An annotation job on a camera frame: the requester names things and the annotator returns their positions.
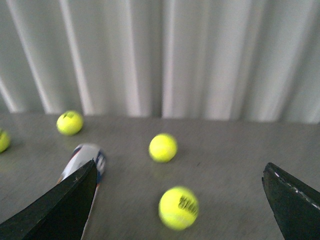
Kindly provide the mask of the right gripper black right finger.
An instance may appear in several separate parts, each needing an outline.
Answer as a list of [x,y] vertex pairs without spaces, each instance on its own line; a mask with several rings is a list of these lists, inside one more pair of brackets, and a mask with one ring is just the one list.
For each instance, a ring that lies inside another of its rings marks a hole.
[[261,178],[275,221],[285,240],[320,238],[320,192],[272,162]]

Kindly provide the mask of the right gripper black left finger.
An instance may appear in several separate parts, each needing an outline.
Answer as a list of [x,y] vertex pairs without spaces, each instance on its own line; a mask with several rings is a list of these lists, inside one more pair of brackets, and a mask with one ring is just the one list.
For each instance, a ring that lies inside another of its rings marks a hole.
[[80,240],[97,186],[93,160],[0,225],[2,240]]

